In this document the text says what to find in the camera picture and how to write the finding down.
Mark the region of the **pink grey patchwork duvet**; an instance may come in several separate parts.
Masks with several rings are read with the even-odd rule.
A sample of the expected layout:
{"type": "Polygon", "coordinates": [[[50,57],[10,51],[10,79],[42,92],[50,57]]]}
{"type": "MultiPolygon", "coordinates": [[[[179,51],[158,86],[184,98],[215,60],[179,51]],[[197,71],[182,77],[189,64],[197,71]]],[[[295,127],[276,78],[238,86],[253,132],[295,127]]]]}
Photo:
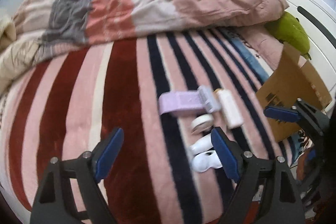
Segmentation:
{"type": "Polygon", "coordinates": [[[25,0],[14,16],[23,55],[42,44],[93,45],[164,31],[252,26],[279,19],[286,0],[25,0]]]}

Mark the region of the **light blue card case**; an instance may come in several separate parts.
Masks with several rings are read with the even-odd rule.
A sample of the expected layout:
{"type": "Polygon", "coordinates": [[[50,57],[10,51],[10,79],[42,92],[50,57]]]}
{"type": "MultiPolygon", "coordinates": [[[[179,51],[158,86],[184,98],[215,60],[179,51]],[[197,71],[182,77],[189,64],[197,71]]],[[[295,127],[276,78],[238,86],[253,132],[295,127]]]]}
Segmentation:
{"type": "Polygon", "coordinates": [[[206,112],[214,113],[221,110],[221,105],[218,103],[210,87],[201,85],[198,87],[198,93],[206,112]]]}

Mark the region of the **brown cardboard box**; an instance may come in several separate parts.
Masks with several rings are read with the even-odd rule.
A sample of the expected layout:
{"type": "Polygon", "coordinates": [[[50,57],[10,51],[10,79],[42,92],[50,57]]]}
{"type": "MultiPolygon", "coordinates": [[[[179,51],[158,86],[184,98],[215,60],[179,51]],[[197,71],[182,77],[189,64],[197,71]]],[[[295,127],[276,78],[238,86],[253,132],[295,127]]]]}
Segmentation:
{"type": "Polygon", "coordinates": [[[314,66],[287,43],[284,43],[277,69],[257,91],[256,97],[263,108],[268,105],[290,108],[298,98],[319,110],[331,103],[331,94],[314,66]]]}

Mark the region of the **white bed headboard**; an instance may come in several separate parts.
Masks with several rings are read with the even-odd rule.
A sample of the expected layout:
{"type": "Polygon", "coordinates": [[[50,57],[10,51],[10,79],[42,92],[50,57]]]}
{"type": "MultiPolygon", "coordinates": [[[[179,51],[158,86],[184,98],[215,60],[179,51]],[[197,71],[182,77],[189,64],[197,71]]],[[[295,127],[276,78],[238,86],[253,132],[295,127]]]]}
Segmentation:
{"type": "Polygon", "coordinates": [[[335,11],[322,0],[286,0],[287,11],[306,31],[311,63],[319,73],[335,104],[335,11]]]}

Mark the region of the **green plush pillow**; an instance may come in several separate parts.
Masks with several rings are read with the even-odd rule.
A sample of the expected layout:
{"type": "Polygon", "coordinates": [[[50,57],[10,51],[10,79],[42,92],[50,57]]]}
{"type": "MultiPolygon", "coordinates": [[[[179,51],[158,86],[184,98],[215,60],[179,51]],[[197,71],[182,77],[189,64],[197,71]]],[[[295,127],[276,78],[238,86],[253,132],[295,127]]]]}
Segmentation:
{"type": "Polygon", "coordinates": [[[264,26],[281,43],[286,42],[290,44],[304,58],[311,60],[309,37],[299,20],[293,15],[284,12],[278,20],[267,22],[264,26]]]}

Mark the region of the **small white bottle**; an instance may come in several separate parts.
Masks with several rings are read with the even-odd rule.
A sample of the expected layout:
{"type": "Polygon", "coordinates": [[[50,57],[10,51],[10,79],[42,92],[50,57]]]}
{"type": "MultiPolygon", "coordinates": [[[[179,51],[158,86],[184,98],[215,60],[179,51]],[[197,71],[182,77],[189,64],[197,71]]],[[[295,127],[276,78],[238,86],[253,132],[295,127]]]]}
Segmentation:
{"type": "Polygon", "coordinates": [[[203,136],[201,139],[197,140],[193,145],[190,146],[190,151],[193,155],[198,155],[200,153],[206,152],[213,148],[211,142],[211,134],[203,136]]]}

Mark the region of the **white tape dispenser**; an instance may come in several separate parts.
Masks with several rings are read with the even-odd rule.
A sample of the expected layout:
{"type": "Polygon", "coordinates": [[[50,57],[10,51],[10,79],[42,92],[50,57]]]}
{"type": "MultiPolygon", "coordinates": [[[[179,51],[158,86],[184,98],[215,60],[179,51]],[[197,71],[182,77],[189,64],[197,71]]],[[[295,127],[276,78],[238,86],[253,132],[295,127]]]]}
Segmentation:
{"type": "Polygon", "coordinates": [[[211,114],[198,116],[191,122],[191,133],[199,134],[208,131],[214,125],[214,118],[211,114]]]}

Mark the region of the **cream fleece blanket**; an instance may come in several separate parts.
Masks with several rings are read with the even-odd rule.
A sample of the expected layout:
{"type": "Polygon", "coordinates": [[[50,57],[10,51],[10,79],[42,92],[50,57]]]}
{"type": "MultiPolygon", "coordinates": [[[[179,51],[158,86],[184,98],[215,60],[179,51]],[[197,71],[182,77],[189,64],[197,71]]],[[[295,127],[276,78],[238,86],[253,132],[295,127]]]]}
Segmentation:
{"type": "Polygon", "coordinates": [[[13,19],[1,9],[1,95],[34,63],[36,39],[18,38],[13,19]]]}

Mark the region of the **white contact lens case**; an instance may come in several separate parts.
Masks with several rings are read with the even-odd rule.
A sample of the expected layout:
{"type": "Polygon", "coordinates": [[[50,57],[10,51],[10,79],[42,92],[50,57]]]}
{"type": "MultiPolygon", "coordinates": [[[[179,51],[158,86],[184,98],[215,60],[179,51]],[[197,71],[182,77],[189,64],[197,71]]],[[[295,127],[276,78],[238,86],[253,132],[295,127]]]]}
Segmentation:
{"type": "Polygon", "coordinates": [[[206,151],[196,155],[191,161],[191,166],[193,170],[198,173],[206,172],[211,168],[220,169],[223,167],[215,150],[206,151]]]}

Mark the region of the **striped plush blanket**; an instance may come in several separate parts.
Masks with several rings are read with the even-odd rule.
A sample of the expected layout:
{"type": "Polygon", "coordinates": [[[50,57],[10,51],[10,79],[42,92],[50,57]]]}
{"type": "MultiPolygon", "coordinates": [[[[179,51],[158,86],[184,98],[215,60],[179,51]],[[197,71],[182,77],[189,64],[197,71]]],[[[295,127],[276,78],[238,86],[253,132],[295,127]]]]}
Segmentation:
{"type": "Polygon", "coordinates": [[[258,157],[283,155],[256,92],[265,81],[238,29],[151,35],[67,53],[17,79],[1,102],[1,192],[28,223],[38,183],[52,157],[92,150],[114,128],[122,149],[102,193],[120,223],[208,223],[226,207],[234,184],[222,169],[190,168],[191,117],[160,115],[158,98],[200,85],[229,89],[244,117],[229,138],[258,157]]]}

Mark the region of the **purple rectangular box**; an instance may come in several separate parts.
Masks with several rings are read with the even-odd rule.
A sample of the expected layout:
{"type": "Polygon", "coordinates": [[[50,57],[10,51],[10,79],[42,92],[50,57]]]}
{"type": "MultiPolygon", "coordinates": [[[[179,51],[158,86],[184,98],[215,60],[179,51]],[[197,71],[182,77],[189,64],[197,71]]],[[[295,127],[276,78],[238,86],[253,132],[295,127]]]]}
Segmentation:
{"type": "Polygon", "coordinates": [[[171,91],[158,98],[159,114],[192,116],[206,113],[198,91],[171,91]]]}

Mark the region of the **white rectangular power bank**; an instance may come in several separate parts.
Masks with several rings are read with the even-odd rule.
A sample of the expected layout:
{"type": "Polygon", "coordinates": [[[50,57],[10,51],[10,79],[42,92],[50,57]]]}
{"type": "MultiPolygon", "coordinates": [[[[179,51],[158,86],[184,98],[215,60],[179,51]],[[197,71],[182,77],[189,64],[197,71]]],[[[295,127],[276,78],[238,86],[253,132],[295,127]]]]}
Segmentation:
{"type": "Polygon", "coordinates": [[[222,107],[222,114],[227,127],[229,129],[241,127],[244,124],[244,119],[232,92],[228,89],[217,89],[215,94],[222,107]]]}

